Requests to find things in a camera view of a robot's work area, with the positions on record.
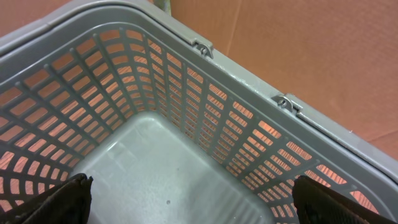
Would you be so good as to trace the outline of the grey plastic basket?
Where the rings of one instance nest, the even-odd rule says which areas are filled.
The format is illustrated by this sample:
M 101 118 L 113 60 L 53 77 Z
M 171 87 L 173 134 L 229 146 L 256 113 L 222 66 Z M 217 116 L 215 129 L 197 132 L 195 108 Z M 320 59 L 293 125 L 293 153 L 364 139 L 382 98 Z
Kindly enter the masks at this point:
M 1 222 L 78 174 L 88 223 L 298 223 L 305 175 L 397 221 L 397 161 L 146 1 L 1 38 Z

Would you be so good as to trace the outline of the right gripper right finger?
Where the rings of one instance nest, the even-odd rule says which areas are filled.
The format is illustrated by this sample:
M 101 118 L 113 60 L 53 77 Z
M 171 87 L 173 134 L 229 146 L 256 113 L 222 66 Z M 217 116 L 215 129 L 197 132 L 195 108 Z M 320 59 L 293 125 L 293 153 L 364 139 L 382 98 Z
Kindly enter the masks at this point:
M 396 224 L 305 175 L 292 196 L 300 224 Z

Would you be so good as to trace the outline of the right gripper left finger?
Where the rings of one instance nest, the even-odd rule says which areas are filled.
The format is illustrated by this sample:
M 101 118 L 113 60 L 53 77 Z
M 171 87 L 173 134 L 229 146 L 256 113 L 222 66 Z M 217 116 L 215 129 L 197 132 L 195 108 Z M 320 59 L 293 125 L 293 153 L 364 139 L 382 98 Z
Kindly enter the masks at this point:
M 86 224 L 90 216 L 92 177 L 79 173 L 1 215 L 5 224 Z

